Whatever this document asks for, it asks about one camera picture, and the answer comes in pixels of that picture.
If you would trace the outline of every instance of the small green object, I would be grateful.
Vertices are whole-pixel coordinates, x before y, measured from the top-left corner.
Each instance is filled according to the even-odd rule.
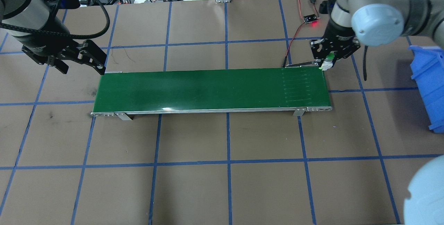
[[[330,105],[317,67],[106,73],[92,115],[331,110]]]
[[[334,59],[334,53],[329,53],[329,54],[327,55],[327,57],[325,57],[325,59],[327,59],[327,60],[332,60],[332,59]]]

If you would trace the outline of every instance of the white object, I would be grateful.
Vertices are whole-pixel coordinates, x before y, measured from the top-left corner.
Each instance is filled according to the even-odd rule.
[[[412,195],[404,201],[406,225],[444,224],[444,156],[425,164],[409,184]]]
[[[321,65],[321,70],[326,71],[331,67],[333,67],[333,61],[324,60],[324,62]]]

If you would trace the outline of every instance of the blue plastic bin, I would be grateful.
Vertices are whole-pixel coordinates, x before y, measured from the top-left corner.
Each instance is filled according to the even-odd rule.
[[[444,51],[437,46],[417,46],[412,79],[417,82],[422,100],[432,125],[428,128],[436,133],[444,133]]]

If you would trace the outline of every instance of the light blue joint cover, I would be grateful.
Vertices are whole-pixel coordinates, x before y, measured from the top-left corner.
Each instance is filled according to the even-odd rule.
[[[402,34],[404,18],[390,5],[370,4],[353,14],[352,28],[361,43],[378,46],[388,44]]]
[[[444,156],[425,164],[409,184],[404,201],[406,225],[444,224]]]

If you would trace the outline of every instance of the brown paper floor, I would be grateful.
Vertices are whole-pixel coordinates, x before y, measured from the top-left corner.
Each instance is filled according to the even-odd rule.
[[[302,14],[313,13],[309,0]],[[107,71],[279,67],[301,23],[296,0],[106,7],[95,42]],[[102,29],[99,7],[60,11],[73,34]],[[303,26],[291,62],[312,60]],[[92,118],[99,75],[39,66],[0,29],[0,224],[319,224],[403,222],[413,174],[444,153],[401,37],[326,72],[333,111]]]

